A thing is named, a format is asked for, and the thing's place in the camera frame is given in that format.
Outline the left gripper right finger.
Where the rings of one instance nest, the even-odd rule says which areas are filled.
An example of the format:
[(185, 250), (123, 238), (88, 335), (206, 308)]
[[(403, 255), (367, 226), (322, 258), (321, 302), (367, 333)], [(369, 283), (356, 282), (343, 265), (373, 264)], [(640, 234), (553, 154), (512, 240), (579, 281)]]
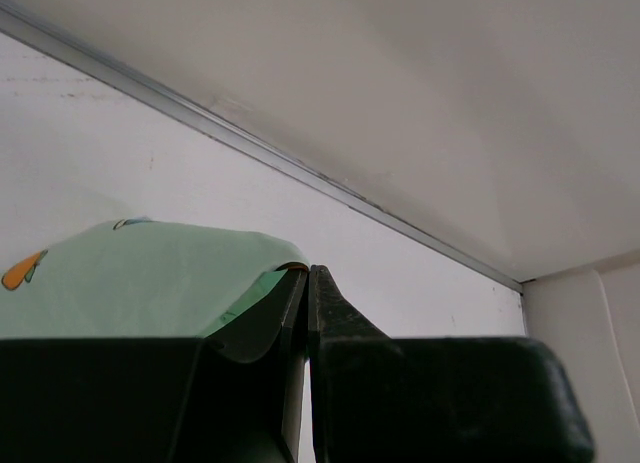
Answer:
[(308, 286), (320, 462), (591, 462), (595, 443), (552, 351), (525, 337), (392, 338), (324, 266)]

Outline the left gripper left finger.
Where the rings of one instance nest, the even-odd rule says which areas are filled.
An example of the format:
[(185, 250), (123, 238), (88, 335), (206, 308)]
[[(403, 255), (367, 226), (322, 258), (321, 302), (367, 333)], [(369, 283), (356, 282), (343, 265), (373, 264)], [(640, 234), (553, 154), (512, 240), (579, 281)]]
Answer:
[(5, 339), (5, 462), (294, 462), (306, 274), (209, 337)]

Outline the green cartoon print cloth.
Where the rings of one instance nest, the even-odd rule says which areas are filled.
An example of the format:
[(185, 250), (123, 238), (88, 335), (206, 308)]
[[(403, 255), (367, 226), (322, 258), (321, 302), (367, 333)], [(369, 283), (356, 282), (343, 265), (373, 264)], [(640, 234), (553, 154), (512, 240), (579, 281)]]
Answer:
[(307, 268), (264, 233), (107, 221), (2, 271), (1, 335), (206, 337)]

